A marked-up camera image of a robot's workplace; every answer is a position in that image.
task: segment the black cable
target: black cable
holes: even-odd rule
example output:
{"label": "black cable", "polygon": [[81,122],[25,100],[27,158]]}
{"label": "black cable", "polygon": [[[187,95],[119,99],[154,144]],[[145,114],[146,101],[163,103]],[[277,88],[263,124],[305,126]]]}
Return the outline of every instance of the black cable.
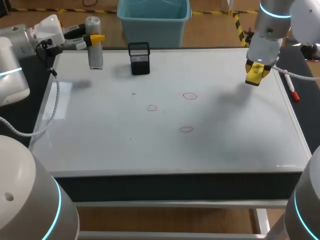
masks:
{"label": "black cable", "polygon": [[[54,76],[56,77],[58,74],[57,72],[52,68],[48,66],[48,44],[52,44],[52,40],[44,40],[39,42],[36,47],[35,47],[35,54],[37,55],[37,57],[41,60],[41,62],[43,62],[43,64],[45,65],[45,68]],[[43,50],[44,50],[44,60],[43,58],[39,55],[38,52],[38,48],[40,47],[40,45],[42,46]]]}
{"label": "black cable", "polygon": [[97,3],[98,3],[98,0],[95,0],[95,3],[86,5],[85,4],[85,0],[82,0],[82,5],[85,6],[85,7],[92,7],[92,6],[96,5]]}

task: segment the blue plastic bin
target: blue plastic bin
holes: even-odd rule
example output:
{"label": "blue plastic bin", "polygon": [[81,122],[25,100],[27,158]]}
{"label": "blue plastic bin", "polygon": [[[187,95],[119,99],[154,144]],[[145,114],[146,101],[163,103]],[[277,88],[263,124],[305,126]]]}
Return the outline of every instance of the blue plastic bin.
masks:
{"label": "blue plastic bin", "polygon": [[189,0],[119,0],[117,16],[128,43],[177,48],[192,11]]}

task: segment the brown floor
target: brown floor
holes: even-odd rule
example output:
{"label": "brown floor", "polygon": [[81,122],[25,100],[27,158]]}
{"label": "brown floor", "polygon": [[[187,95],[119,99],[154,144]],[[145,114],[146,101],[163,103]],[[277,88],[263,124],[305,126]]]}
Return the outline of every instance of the brown floor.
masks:
{"label": "brown floor", "polygon": [[[85,0],[86,4],[94,0]],[[86,9],[116,10],[118,0],[98,0]],[[193,11],[227,10],[225,0],[190,0]],[[12,0],[13,8],[71,8],[83,9],[81,0]],[[233,10],[258,10],[259,0],[234,0]],[[25,23],[37,24],[52,12],[13,12],[0,19],[0,28]],[[58,17],[64,26],[81,24],[89,13],[64,12]],[[105,47],[125,47],[123,30],[116,14],[96,14],[106,35]],[[244,30],[252,27],[256,14],[241,14]],[[184,30],[183,47],[240,47],[232,17],[227,15],[194,15]],[[319,63],[308,62],[315,77],[320,77]],[[96,231],[147,231],[147,232],[202,232],[202,233],[256,233],[249,209],[212,208],[96,208],[79,207],[81,230]],[[272,226],[283,210],[269,209]]]}

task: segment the white table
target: white table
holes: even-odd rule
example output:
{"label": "white table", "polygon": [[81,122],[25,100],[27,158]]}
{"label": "white table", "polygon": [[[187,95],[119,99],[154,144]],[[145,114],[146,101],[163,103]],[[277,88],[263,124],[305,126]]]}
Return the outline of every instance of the white table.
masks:
{"label": "white table", "polygon": [[[311,153],[280,76],[272,70],[259,87],[245,84],[246,52],[154,50],[150,74],[132,76],[126,50],[105,51],[103,70],[89,69],[85,51],[64,51],[54,64],[61,88],[56,117],[44,135],[31,140],[30,150],[60,178],[301,172]],[[53,78],[35,130],[43,128],[52,114],[56,96],[52,82]],[[235,203],[262,208],[283,207],[286,201],[94,204],[234,207]],[[257,214],[265,217],[266,212]],[[267,228],[260,227],[263,234]],[[95,236],[101,234],[115,238],[118,233]],[[194,237],[221,239],[219,234]],[[263,236],[224,239],[234,237]]]}

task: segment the mesh pen holder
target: mesh pen holder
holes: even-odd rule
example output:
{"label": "mesh pen holder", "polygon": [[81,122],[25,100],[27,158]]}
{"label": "mesh pen holder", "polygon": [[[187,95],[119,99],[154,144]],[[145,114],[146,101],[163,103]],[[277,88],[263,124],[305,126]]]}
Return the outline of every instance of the mesh pen holder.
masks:
{"label": "mesh pen holder", "polygon": [[148,42],[131,42],[128,44],[132,75],[150,73],[150,48]]}

